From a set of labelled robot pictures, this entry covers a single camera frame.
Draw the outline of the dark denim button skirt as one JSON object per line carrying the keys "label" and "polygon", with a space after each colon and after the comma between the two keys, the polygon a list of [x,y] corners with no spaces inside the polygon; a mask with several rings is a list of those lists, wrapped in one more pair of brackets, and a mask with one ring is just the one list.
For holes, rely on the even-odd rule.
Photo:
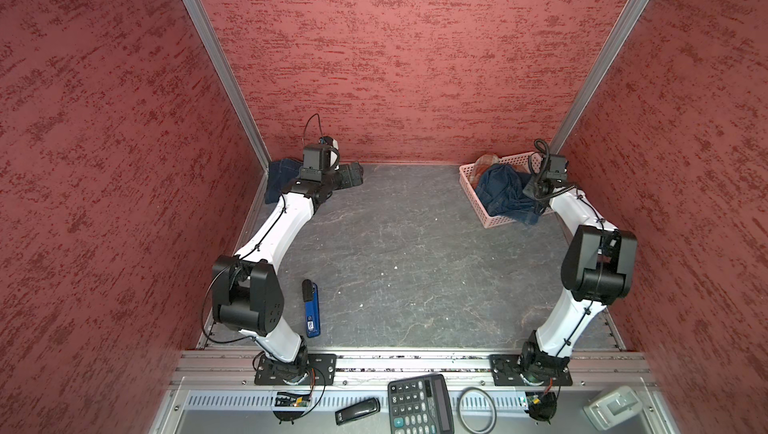
{"label": "dark denim button skirt", "polygon": [[264,202],[267,205],[280,200],[283,188],[299,176],[301,167],[302,163],[292,158],[275,160],[269,164],[264,196]]}

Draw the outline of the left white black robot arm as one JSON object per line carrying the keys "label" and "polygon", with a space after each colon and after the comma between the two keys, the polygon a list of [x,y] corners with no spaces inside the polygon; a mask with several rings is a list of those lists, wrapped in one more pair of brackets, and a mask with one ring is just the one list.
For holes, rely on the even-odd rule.
{"label": "left white black robot arm", "polygon": [[279,190],[279,200],[265,224],[232,256],[213,264],[205,300],[211,302],[213,321],[254,341],[276,378],[297,385],[310,375],[303,336],[283,318],[284,295],[278,271],[289,247],[319,206],[337,190],[363,184],[358,162],[325,172],[303,168]]}

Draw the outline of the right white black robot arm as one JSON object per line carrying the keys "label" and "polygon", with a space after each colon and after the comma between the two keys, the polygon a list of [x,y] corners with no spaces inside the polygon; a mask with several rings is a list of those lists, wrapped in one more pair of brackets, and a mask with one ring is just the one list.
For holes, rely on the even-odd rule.
{"label": "right white black robot arm", "polygon": [[571,234],[561,264],[563,289],[546,321],[524,344],[518,361],[528,385],[554,383],[566,372],[574,346],[591,321],[628,295],[638,241],[604,218],[564,172],[534,174],[526,194],[549,208]]}

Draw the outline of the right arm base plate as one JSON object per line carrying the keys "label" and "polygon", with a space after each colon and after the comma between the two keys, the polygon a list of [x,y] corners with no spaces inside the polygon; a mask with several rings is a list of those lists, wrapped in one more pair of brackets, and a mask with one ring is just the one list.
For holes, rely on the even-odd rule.
{"label": "right arm base plate", "polygon": [[568,357],[492,354],[490,372],[495,386],[569,387],[573,385]]}

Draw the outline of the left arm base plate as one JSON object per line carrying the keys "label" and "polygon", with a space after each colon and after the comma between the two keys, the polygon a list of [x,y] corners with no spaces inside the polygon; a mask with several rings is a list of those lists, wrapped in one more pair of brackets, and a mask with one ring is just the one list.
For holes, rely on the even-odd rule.
{"label": "left arm base plate", "polygon": [[338,356],[336,354],[300,354],[292,363],[284,363],[262,355],[254,360],[253,383],[257,386],[307,386],[312,381],[320,387],[334,383]]}

